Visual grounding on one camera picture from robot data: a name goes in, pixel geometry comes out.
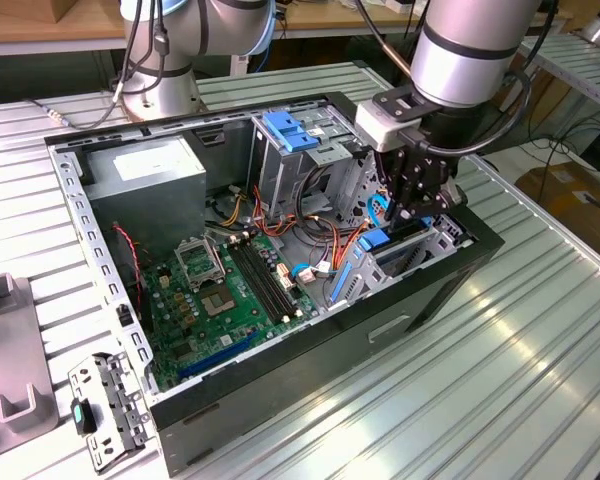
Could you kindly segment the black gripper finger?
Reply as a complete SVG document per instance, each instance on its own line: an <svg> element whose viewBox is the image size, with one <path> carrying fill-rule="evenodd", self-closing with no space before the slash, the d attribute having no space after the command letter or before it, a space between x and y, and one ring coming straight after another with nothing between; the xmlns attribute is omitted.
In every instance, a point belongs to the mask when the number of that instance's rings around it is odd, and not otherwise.
<svg viewBox="0 0 600 480"><path fill-rule="evenodd" d="M416 191L404 210L411 218L423 219L448 213L459 205L467 204L467 196L455 183L444 184L435 192Z"/></svg>
<svg viewBox="0 0 600 480"><path fill-rule="evenodd" d="M396 223L398 217L404 211L408 211L409 190L405 176L405 168L408 166L408 150L400 148L381 153L379 166L389 196L389 207L385 219L390 223Z"/></svg>

